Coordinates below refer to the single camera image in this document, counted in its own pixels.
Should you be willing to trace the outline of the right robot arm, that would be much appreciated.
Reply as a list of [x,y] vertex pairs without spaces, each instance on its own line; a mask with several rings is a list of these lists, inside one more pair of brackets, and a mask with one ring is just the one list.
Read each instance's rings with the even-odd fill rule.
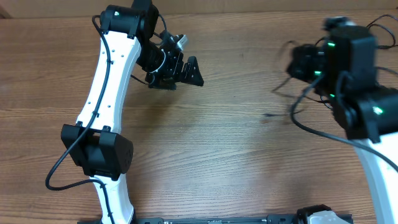
[[364,169],[378,223],[397,222],[397,90],[381,85],[369,26],[329,17],[327,35],[295,47],[287,73],[330,106]]

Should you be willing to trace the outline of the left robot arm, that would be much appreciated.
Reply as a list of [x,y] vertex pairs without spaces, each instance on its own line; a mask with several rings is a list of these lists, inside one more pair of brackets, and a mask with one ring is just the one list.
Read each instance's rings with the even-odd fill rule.
[[100,55],[87,101],[74,125],[62,128],[65,155],[93,183],[101,204],[101,223],[135,223],[126,174],[134,146],[121,135],[121,119],[132,71],[146,73],[149,88],[175,90],[177,83],[202,86],[196,57],[184,58],[187,37],[163,30],[153,43],[158,9],[149,0],[130,7],[110,5],[92,21],[101,38]]

